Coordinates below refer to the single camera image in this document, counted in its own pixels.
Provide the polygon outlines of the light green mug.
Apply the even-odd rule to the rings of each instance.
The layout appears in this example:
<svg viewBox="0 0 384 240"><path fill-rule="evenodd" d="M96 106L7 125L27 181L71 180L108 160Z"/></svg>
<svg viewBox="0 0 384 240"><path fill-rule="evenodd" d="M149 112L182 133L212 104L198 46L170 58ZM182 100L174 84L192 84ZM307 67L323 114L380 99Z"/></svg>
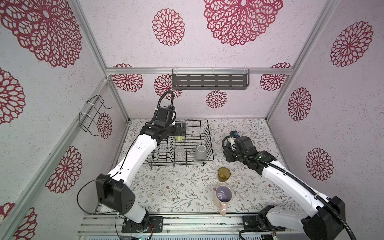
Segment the light green mug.
<svg viewBox="0 0 384 240"><path fill-rule="evenodd" d="M178 142L184 141L186 139L185 136L177 136L175 137Z"/></svg>

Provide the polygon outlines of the amber glass cup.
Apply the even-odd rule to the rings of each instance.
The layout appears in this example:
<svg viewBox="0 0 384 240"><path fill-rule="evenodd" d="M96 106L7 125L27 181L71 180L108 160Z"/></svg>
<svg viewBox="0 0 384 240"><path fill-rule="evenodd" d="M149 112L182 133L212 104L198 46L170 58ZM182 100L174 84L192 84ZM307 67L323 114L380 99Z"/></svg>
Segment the amber glass cup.
<svg viewBox="0 0 384 240"><path fill-rule="evenodd" d="M218 169L218 180L226 182L231 177L231 171L228 168L221 167Z"/></svg>

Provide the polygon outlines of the grey mug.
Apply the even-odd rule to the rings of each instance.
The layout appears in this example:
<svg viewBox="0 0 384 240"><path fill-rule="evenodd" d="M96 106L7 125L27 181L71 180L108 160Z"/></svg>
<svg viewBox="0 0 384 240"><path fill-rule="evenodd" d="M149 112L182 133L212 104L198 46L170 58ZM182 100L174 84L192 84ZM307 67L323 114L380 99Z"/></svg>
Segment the grey mug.
<svg viewBox="0 0 384 240"><path fill-rule="evenodd" d="M193 157L195 161L205 161L208 155L207 147L205 145L198 145L190 151L189 155Z"/></svg>

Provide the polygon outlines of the pink mug purple inside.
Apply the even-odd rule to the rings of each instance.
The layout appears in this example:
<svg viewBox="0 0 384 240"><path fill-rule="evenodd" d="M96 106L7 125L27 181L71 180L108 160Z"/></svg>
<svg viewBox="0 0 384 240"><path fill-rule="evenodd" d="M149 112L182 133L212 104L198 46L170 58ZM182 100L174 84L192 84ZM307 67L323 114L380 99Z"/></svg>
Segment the pink mug purple inside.
<svg viewBox="0 0 384 240"><path fill-rule="evenodd" d="M215 191L214 202L219 208L221 216L225 216L228 212L228 205L233 198L232 190L227 186L219 186Z"/></svg>

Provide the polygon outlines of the clear glass cup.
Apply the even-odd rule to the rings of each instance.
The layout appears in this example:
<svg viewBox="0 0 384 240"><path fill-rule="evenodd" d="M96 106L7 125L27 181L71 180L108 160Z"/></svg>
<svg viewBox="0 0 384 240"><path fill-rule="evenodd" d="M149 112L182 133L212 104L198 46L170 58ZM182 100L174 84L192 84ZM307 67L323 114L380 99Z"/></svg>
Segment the clear glass cup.
<svg viewBox="0 0 384 240"><path fill-rule="evenodd" d="M182 146L176 146L175 148L175 157L177 159L185 158L186 150Z"/></svg>

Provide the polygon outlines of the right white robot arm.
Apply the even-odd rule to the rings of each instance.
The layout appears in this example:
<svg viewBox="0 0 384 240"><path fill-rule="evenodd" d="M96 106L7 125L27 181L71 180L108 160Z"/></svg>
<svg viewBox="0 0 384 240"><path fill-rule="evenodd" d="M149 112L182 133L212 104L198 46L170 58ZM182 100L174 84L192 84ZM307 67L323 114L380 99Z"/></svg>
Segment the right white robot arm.
<svg viewBox="0 0 384 240"><path fill-rule="evenodd" d="M334 240L342 231L346 231L351 240L356 239L346 221L345 203L339 197L329 198L316 191L287 170L269 152L258 151L249 137L241 137L237 131L223 138L222 148L227 162L241 162L248 169L272 181L305 212L301 215L299 212L268 205L239 232L240 239L244 238L244 233L273 235L284 230L304 233L310 240Z"/></svg>

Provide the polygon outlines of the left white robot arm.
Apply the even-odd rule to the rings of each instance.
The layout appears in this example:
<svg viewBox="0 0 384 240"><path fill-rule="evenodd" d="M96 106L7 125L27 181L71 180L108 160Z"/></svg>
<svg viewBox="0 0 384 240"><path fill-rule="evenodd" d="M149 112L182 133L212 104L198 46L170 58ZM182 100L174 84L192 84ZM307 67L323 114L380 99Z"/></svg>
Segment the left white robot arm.
<svg viewBox="0 0 384 240"><path fill-rule="evenodd" d="M152 119L140 130L125 158L107 175L99 174L96 183L99 203L121 214L124 218L146 228L149 212L136 202L130 186L139 168L161 141L175 136L177 112L174 107L174 92L161 95Z"/></svg>

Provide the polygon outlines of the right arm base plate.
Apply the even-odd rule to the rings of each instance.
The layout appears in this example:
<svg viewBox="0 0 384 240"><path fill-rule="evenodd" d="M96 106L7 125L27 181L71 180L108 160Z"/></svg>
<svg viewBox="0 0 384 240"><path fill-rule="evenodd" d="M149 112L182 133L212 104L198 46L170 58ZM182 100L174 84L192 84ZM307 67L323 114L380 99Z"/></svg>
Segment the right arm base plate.
<svg viewBox="0 0 384 240"><path fill-rule="evenodd" d="M285 230L284 227L273 226L265 216L242 216L242 221L245 231L274 232Z"/></svg>

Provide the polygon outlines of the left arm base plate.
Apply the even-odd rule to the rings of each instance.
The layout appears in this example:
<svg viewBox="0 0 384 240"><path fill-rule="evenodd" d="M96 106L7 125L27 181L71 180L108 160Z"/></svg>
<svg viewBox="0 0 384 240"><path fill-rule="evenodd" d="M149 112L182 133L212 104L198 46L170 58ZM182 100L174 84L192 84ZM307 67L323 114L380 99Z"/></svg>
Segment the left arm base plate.
<svg viewBox="0 0 384 240"><path fill-rule="evenodd" d="M163 231L164 217L147 216L141 223L132 220L124 220L122 233L138 234L138 233L161 233Z"/></svg>

